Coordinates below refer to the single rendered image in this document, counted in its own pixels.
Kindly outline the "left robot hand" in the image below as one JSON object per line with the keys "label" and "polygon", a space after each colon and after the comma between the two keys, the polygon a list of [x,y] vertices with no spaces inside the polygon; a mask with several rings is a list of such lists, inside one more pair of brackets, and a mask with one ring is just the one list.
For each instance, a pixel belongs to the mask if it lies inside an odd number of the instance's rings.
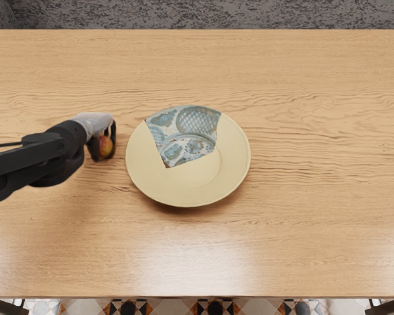
{"label": "left robot hand", "polygon": [[[113,158],[116,151],[116,122],[113,115],[108,112],[82,112],[70,118],[81,125],[86,134],[86,147],[95,162]],[[99,157],[98,136],[105,135],[111,138],[114,143],[113,154],[105,159]]]}

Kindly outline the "red yellow fruit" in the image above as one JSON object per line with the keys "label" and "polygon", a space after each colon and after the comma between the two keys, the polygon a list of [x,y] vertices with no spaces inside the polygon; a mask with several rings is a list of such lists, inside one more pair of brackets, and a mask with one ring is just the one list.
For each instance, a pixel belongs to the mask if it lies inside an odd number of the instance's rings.
{"label": "red yellow fruit", "polygon": [[112,142],[109,136],[99,135],[98,144],[99,144],[98,154],[101,159],[109,158],[113,154],[114,143]]}

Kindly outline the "cream plate with blue pattern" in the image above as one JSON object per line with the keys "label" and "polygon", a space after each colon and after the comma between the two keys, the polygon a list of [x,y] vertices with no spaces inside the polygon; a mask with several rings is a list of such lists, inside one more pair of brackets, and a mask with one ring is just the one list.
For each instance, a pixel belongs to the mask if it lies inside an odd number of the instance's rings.
{"label": "cream plate with blue pattern", "polygon": [[125,152],[127,172],[146,196],[174,207],[199,207],[233,193],[248,174],[249,140],[228,115],[176,106],[144,119]]}

